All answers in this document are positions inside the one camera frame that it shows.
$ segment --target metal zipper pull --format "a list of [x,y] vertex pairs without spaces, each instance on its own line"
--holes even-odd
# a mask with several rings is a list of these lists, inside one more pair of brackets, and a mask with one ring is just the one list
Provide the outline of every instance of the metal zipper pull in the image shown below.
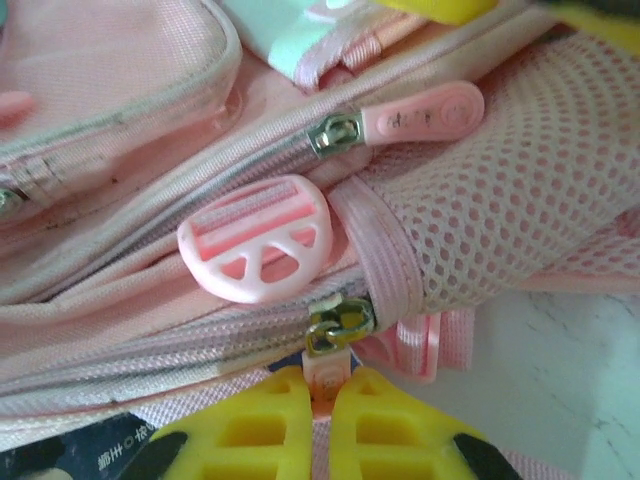
[[351,377],[349,344],[373,333],[376,320],[371,302],[342,294],[312,305],[309,314],[302,371],[314,419],[322,420],[331,416],[340,388]]
[[483,116],[482,92],[472,83],[456,81],[357,113],[330,115],[309,130],[309,140],[319,158],[363,143],[453,141],[475,130]]

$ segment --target black tip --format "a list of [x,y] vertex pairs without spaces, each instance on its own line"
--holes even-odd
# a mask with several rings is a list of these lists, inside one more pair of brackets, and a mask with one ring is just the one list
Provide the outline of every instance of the black tip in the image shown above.
[[453,437],[458,450],[478,480],[522,480],[496,447],[466,433]]
[[162,480],[189,436],[173,432],[144,446],[118,480]]

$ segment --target white marble surface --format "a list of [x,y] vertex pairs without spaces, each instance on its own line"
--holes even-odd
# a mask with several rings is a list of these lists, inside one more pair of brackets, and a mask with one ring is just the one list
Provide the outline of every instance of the white marble surface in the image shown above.
[[470,372],[397,385],[586,480],[640,480],[640,303],[509,292],[478,311]]

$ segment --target yellow plastic object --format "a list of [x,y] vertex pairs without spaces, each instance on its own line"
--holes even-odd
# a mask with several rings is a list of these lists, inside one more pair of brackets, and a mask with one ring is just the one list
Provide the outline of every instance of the yellow plastic object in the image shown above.
[[299,367],[158,430],[189,438],[163,480],[308,480],[312,417]]
[[331,480],[475,480],[453,442],[458,433],[483,439],[375,370],[360,367],[333,410]]
[[640,22],[622,16],[602,15],[577,4],[550,7],[550,11],[567,25],[640,55]]
[[464,25],[488,12],[498,0],[375,0],[381,5],[415,13],[445,25]]

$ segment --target light green fabric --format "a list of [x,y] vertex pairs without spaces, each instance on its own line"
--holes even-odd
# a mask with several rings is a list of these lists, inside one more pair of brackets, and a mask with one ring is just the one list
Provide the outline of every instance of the light green fabric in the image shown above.
[[302,56],[333,25],[309,19],[315,0],[220,0],[244,44],[271,67],[294,78]]

